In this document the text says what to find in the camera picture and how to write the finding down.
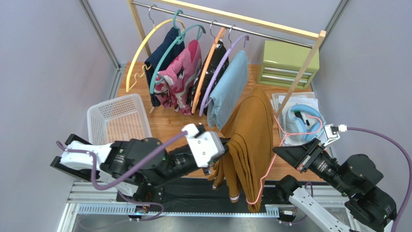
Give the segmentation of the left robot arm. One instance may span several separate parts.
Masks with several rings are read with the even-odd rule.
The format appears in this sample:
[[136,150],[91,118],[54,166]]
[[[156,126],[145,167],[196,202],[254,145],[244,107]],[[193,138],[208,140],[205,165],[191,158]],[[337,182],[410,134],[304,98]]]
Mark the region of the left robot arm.
[[116,188],[123,195],[141,201],[149,188],[158,188],[203,169],[209,169],[229,150],[228,138],[213,131],[189,137],[187,145],[171,151],[162,149],[153,158],[147,156],[162,142],[156,138],[115,141],[106,145],[93,145],[71,134],[51,167],[72,177],[91,182],[92,179]]

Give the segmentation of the brown trousers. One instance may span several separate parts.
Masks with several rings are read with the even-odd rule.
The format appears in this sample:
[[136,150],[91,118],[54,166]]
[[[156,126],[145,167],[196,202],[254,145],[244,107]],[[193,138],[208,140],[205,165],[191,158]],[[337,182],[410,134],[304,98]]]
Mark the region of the brown trousers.
[[260,211],[262,182],[274,156],[274,121],[269,98],[261,86],[256,86],[221,129],[229,150],[216,162],[215,172],[208,178],[213,181],[214,190],[226,183],[232,203],[244,192],[252,213]]

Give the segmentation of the pink wire hanger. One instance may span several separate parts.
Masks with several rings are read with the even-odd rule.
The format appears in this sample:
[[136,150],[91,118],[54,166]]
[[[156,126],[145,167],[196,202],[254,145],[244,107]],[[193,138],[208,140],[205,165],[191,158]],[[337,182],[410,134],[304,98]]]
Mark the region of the pink wire hanger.
[[[316,117],[316,116],[309,116],[309,117],[318,120],[318,122],[320,123],[320,127],[319,127],[315,132],[288,133],[288,132],[286,132],[286,131],[283,129],[283,127],[282,127],[281,124],[279,123],[278,116],[275,116],[275,121],[276,121],[276,124],[277,124],[277,126],[278,126],[278,129],[279,129],[279,131],[281,131],[281,132],[283,133],[283,135],[284,135],[284,137],[281,139],[279,145],[283,145],[284,140],[285,140],[286,138],[288,138],[288,137],[291,137],[291,136],[296,136],[296,135],[313,135],[313,134],[316,134],[316,133],[320,132],[321,129],[323,128],[323,125],[324,125],[323,120],[320,119],[319,117]],[[259,201],[259,199],[261,198],[261,195],[262,195],[262,193],[263,193],[264,180],[265,180],[266,177],[269,175],[270,170],[271,170],[271,168],[272,168],[272,166],[273,166],[273,164],[274,164],[274,161],[275,161],[276,157],[277,157],[277,154],[275,154],[275,155],[273,156],[273,158],[271,159],[271,161],[270,161],[270,163],[269,163],[268,169],[266,170],[266,173],[265,173],[265,174],[260,178],[260,180],[259,180],[260,188],[259,188],[259,191],[258,191],[258,196],[256,197],[256,199],[255,199],[253,202],[250,201],[250,200],[248,200],[248,199],[246,199],[247,204],[249,204],[249,205],[254,205],[254,204],[257,204],[257,203],[258,203],[258,201]]]

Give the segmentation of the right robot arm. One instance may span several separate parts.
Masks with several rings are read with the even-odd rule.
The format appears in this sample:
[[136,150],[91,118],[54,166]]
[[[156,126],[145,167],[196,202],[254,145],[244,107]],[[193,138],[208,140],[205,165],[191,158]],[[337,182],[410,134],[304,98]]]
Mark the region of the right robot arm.
[[312,139],[303,145],[277,146],[273,152],[300,173],[312,171],[344,197],[345,206],[356,220],[376,232],[397,216],[393,198],[377,187],[383,174],[365,154],[351,155],[342,165],[331,158],[324,144]]

